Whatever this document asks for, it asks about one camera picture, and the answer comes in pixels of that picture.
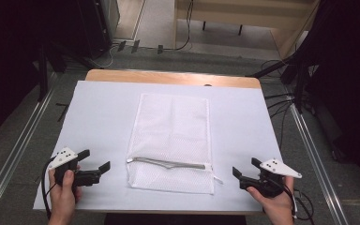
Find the human hand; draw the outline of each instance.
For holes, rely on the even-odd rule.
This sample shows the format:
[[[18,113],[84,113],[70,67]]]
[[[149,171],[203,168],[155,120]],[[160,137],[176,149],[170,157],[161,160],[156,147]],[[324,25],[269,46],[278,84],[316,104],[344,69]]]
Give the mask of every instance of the human hand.
[[[49,171],[50,187],[55,184],[54,171]],[[82,190],[77,187],[75,196],[72,193],[72,183],[74,182],[74,172],[66,171],[63,178],[63,186],[55,185],[51,190],[52,215],[49,220],[51,225],[69,224],[75,211],[75,203],[81,199]]]
[[[293,177],[285,176],[284,183],[293,194]],[[272,199],[265,198],[255,187],[248,187],[247,192],[262,205],[274,225],[293,224],[292,200],[285,191]]]

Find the gray floor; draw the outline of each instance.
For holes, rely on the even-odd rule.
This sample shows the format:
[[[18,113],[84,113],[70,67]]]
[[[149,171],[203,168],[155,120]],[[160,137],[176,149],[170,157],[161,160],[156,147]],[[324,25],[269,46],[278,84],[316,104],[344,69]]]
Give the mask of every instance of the gray floor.
[[[147,0],[146,8],[151,7],[148,3],[156,3],[156,1]],[[148,13],[145,11],[143,16],[147,17]],[[214,29],[215,27],[221,29],[220,24],[209,25],[209,27],[211,27],[209,29]],[[148,30],[146,26],[143,26],[142,21],[137,36],[141,37],[141,44],[145,46],[148,46],[149,43],[151,46],[156,46],[164,43],[164,41],[168,41],[166,38],[162,39],[161,42],[158,39],[153,42],[153,39],[157,37],[148,36],[155,32],[143,32],[143,29]],[[231,29],[237,30],[235,27],[227,27],[224,33],[217,32],[217,37],[227,36],[231,33]],[[251,75],[261,69],[261,65],[265,60],[278,59],[278,54],[272,45],[273,42],[271,42],[269,34],[264,29],[250,27],[249,32],[246,32],[245,35],[250,34],[252,36],[255,34],[251,38],[255,38],[256,41],[247,44],[255,43],[255,45],[247,45],[245,48],[237,46],[226,48],[226,51],[222,51],[226,52],[224,55],[215,51],[206,51],[212,50],[212,48],[203,48],[203,46],[216,46],[214,49],[219,50],[223,45],[228,44],[222,42],[218,44],[216,41],[219,40],[217,39],[204,42],[205,37],[203,37],[203,34],[200,36],[193,34],[192,36],[195,38],[191,42],[196,44],[193,44],[192,49],[185,52],[165,52],[158,55],[154,50],[139,49],[136,53],[130,53],[130,47],[126,47],[122,52],[117,52],[116,49],[113,49],[111,51],[113,60],[106,53],[96,61],[101,65],[108,65],[112,61],[111,65],[107,68],[201,72],[230,76]],[[34,134],[27,143],[21,160],[0,199],[0,224],[47,223],[45,214],[32,210],[32,207],[37,193],[42,166],[52,154],[62,126],[62,122],[57,122],[57,120],[63,111],[63,107],[56,106],[55,104],[70,103],[76,81],[83,80],[87,72],[76,63],[68,61],[68,64],[67,72],[58,75],[59,80],[49,105],[41,117]],[[284,86],[279,82],[277,76],[278,73],[273,72],[269,76],[261,78],[262,90],[266,96],[284,93]],[[37,98],[38,88],[36,87],[7,119],[5,124],[1,126],[0,170],[32,114]],[[267,105],[283,99],[285,98],[279,97],[267,100]],[[346,213],[349,224],[360,224],[360,169],[354,164],[339,164],[335,162],[331,157],[329,144],[323,136],[319,122],[306,111],[304,111],[303,117],[306,120],[309,132],[320,153],[323,165],[328,172],[338,198],[343,203],[343,210]],[[281,139],[281,133],[283,132],[281,153],[284,162],[304,175],[304,178],[296,181],[295,186],[305,192],[313,201],[316,224],[335,224],[291,111],[288,111],[284,117],[283,131],[282,118],[283,113],[275,116],[272,119],[272,123],[278,141]],[[104,214],[77,212],[73,224],[103,224],[103,220]],[[269,224],[265,216],[247,216],[247,222],[248,224]],[[309,224],[309,222],[296,220],[296,224]]]

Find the white surface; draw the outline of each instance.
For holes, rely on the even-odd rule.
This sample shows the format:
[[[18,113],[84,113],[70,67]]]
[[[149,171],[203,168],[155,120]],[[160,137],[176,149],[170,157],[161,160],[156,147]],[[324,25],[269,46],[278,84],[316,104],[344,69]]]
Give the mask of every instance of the white surface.
[[[277,159],[270,159],[260,165],[261,168],[275,174],[292,176],[294,178],[302,178],[302,174],[285,165]]]
[[[141,93],[209,100],[213,166],[224,182],[215,182],[214,195],[130,187],[126,157]],[[90,157],[80,162],[82,170],[95,170],[107,160],[111,162],[111,169],[101,176],[99,184],[82,189],[77,208],[90,211],[261,212],[262,207],[239,188],[233,166],[244,176],[258,178],[251,158],[281,160],[262,90],[248,88],[78,82],[52,155],[63,146],[76,153],[90,149]],[[40,188],[34,208],[44,209]]]

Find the wire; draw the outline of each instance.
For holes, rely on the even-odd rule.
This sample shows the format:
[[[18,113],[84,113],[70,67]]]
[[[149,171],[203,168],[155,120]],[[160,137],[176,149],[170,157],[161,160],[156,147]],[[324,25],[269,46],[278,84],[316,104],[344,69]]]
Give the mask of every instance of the wire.
[[[268,107],[267,107],[267,110],[268,110],[268,109],[271,109],[271,108],[273,108],[274,106],[279,105],[280,103],[283,103],[283,102],[293,102],[293,99],[282,100],[282,101],[279,101],[279,102],[277,102],[277,103],[274,103],[274,104],[268,106]]]
[[[54,186],[56,186],[57,183],[54,183],[54,185],[48,190],[48,192],[46,192],[46,196],[48,196],[48,194],[51,192],[51,190],[54,188]]]
[[[268,177],[265,177],[265,179],[267,181],[269,181],[270,183],[274,184],[275,186],[281,188],[283,191],[285,191],[285,193],[289,196],[289,198],[291,199],[291,202],[292,202],[292,216],[295,216],[296,215],[296,202],[294,202],[293,194],[289,190],[289,188],[285,184],[281,185]]]
[[[264,99],[271,99],[271,98],[277,98],[277,97],[283,97],[283,96],[289,96],[290,97],[290,96],[293,96],[293,93],[266,96],[266,97],[264,97]]]
[[[307,214],[307,218],[303,218],[303,217],[299,217],[300,220],[312,220],[312,217],[314,216],[314,205],[312,204],[311,199],[303,192],[301,192],[298,189],[294,189],[296,191],[299,191],[308,201],[309,205],[311,206],[311,213],[309,213],[309,211],[306,208],[306,205],[301,201],[300,198],[296,198],[296,200],[302,205],[302,207],[305,209],[306,214]]]
[[[267,60],[267,61],[265,61],[264,63],[262,63],[262,64],[260,65],[260,70],[263,71],[263,70],[264,70],[263,67],[264,67],[264,65],[267,64],[267,63],[270,63],[270,62],[279,62],[279,61],[281,61],[281,60],[277,60],[277,59]],[[267,77],[280,78],[280,77],[282,76],[282,73],[279,71],[279,69],[277,69],[277,72],[279,73],[279,77],[271,76],[271,75],[269,75],[269,74],[267,74]]]
[[[98,64],[97,62],[93,61],[92,59],[90,59],[90,61],[91,61],[92,63],[94,63],[95,65],[97,65],[98,67],[101,67],[101,68],[107,68],[107,67],[109,67],[110,65],[113,64],[113,54],[111,53],[111,51],[112,51],[114,48],[118,47],[118,46],[119,46],[119,44],[113,45],[113,46],[111,46],[111,48],[110,48],[110,50],[109,50],[109,54],[110,54],[110,58],[111,58],[110,64],[108,64],[108,65],[106,65],[106,66],[103,66],[103,65],[100,65],[100,64]]]
[[[45,204],[45,209],[46,209],[46,216],[48,217],[48,219],[51,219],[51,209],[49,208],[49,204],[48,204],[48,200],[47,200],[47,193],[46,193],[46,188],[45,188],[45,175],[46,175],[46,171],[48,170],[48,166],[49,164],[55,159],[55,157],[52,157],[51,159],[49,159],[49,161],[46,162],[45,166],[43,167],[43,171],[42,171],[42,176],[40,177],[40,186],[42,188],[42,198],[43,198],[43,203]]]
[[[286,110],[281,111],[281,109],[284,108],[285,106],[288,106],[288,107],[289,107],[289,105],[292,105],[292,103],[288,103],[288,104],[283,104],[283,105],[281,105],[281,106],[276,110],[276,112],[274,112],[274,114],[270,115],[270,118],[272,119],[274,116],[276,116],[276,115],[278,115],[278,114],[280,114],[280,113],[282,113],[282,112],[285,112]]]
[[[176,49],[162,49],[163,51],[180,51],[182,49],[184,49],[189,41],[190,41],[190,25],[191,25],[191,17],[192,17],[192,10],[194,9],[194,0],[190,0],[189,1],[189,5],[188,5],[188,10],[187,10],[187,16],[186,16],[186,22],[187,22],[187,41],[184,43],[184,45],[182,47],[176,48]],[[148,49],[148,50],[159,50],[158,48],[153,48],[153,47],[139,47],[139,49]]]

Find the white mesh bag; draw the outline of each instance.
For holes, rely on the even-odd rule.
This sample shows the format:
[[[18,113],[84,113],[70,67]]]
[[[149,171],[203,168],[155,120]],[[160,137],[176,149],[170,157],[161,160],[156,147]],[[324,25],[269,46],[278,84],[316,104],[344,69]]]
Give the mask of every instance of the white mesh bag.
[[[133,188],[213,194],[211,163],[207,99],[141,95],[127,152]]]

